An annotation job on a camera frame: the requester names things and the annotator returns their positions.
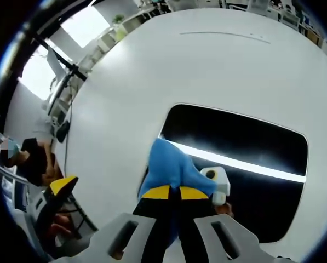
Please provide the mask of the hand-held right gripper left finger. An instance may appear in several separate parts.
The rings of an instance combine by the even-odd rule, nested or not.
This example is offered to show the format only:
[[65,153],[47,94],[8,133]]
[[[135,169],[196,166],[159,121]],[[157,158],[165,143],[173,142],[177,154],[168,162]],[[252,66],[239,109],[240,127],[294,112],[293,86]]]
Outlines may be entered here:
[[144,193],[133,213],[123,213],[90,240],[91,262],[162,262],[171,234],[171,187]]

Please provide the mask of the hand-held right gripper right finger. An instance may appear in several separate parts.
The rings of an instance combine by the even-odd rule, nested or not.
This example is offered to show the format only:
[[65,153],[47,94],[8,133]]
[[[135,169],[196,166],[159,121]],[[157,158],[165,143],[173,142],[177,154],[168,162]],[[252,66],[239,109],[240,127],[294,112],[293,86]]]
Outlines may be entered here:
[[259,262],[257,237],[226,214],[216,214],[200,190],[180,187],[179,238],[186,262]]

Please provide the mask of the person's left hand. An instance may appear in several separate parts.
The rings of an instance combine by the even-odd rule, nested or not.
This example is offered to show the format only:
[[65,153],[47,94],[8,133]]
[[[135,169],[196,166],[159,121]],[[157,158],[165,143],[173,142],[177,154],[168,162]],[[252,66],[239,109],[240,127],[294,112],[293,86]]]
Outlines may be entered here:
[[72,224],[68,215],[56,214],[54,216],[53,222],[48,229],[48,236],[56,237],[57,235],[62,235],[68,238],[73,236]]

